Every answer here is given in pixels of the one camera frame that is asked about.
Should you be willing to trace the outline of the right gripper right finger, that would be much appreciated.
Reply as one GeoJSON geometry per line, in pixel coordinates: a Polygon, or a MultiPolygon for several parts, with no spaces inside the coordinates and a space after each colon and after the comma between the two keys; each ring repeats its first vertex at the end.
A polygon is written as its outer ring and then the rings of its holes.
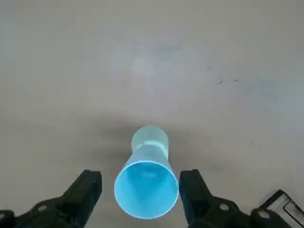
{"type": "Polygon", "coordinates": [[[243,213],[230,200],[211,194],[197,169],[181,171],[179,193],[189,228],[284,228],[274,211],[253,209],[243,213]]]}

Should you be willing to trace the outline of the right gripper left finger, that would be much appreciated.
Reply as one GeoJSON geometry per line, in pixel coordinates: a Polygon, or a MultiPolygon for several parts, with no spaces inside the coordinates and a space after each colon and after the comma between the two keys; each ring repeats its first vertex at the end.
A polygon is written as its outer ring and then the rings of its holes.
{"type": "Polygon", "coordinates": [[[0,211],[2,228],[83,228],[102,193],[100,171],[84,170],[60,197],[41,201],[16,216],[0,211]]]}

